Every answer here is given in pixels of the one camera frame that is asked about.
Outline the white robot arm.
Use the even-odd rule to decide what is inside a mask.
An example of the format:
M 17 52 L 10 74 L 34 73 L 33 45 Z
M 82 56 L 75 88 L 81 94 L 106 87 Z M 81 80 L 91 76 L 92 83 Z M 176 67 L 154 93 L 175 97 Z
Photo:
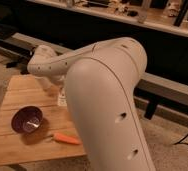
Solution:
M 28 71 L 52 83 L 65 77 L 67 107 L 94 171 L 156 171 L 133 97 L 146 66 L 143 46 L 122 37 L 62 55 L 40 45 Z

